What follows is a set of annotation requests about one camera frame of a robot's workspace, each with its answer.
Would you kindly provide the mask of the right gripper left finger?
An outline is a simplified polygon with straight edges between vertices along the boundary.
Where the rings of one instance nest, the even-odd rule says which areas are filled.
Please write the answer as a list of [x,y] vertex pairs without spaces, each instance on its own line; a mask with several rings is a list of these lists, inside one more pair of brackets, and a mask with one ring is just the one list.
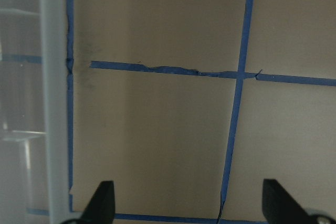
[[113,181],[102,181],[79,218],[62,223],[110,224],[115,218],[115,194]]

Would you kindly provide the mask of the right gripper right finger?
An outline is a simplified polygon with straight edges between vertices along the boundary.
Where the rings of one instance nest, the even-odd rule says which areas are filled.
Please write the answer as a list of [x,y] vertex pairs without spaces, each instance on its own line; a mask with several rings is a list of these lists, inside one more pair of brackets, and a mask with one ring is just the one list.
[[275,179],[264,179],[262,212],[270,224],[331,223],[324,214],[309,214]]

